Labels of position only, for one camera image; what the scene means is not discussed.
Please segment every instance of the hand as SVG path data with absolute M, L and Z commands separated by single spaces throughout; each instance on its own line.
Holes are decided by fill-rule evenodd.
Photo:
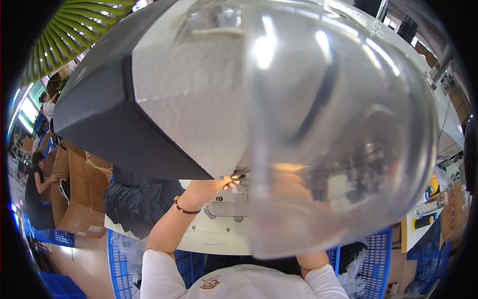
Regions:
M 48 178 L 48 181 L 49 181 L 50 183 L 56 183 L 56 182 L 59 182 L 60 179 L 61 179 L 60 175 L 57 174 L 57 173 L 55 173 L 55 174 L 53 174 L 51 177 Z
M 188 204 L 192 203 L 192 206 L 201 208 L 204 204 L 216 197 L 219 191 L 233 188 L 234 185 L 239 184 L 239 181 L 234 181 L 233 179 L 234 178 L 231 177 L 224 177 L 222 180 L 193 180 L 181 196 L 183 200 L 179 202 L 188 201 Z

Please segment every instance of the beaded bracelet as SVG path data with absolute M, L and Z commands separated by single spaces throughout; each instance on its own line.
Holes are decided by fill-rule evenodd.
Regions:
M 188 212 L 188 211 L 185 211 L 185 210 L 181 209 L 181 208 L 178 206 L 178 199 L 179 199 L 179 196 L 176 196 L 176 197 L 174 198 L 174 206 L 177 207 L 178 210 L 179 210 L 181 213 L 188 214 L 188 215 L 196 215 L 196 214 L 199 214 L 199 212 L 201 211 L 201 210 L 199 210 L 199 211 L 196 211 L 196 212 Z

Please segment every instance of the black shirt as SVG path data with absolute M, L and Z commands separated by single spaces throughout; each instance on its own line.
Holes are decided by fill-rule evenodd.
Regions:
M 43 171 L 39 166 L 34 166 L 32 172 L 28 175 L 27 186 L 25 189 L 25 208 L 26 210 L 37 209 L 42 206 L 42 196 L 38 193 L 35 182 L 35 173 L 40 175 L 40 182 L 43 183 Z

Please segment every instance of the white t-shirt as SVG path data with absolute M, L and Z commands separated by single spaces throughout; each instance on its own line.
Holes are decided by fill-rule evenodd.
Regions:
M 348 299 L 331 265 L 310 271 L 305 279 L 256 265 L 213 271 L 186 289 L 176 263 L 166 253 L 143 256 L 141 299 L 321 298 Z
M 48 120 L 48 122 L 52 120 L 53 110 L 55 110 L 55 104 L 53 104 L 52 102 L 48 101 L 43 104 L 43 114 Z

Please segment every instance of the cartoon bear print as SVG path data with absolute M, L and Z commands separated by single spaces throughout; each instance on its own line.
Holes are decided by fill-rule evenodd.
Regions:
M 215 288 L 219 284 L 219 276 L 214 276 L 213 278 L 202 280 L 203 285 L 201 286 L 202 289 L 210 289 Z

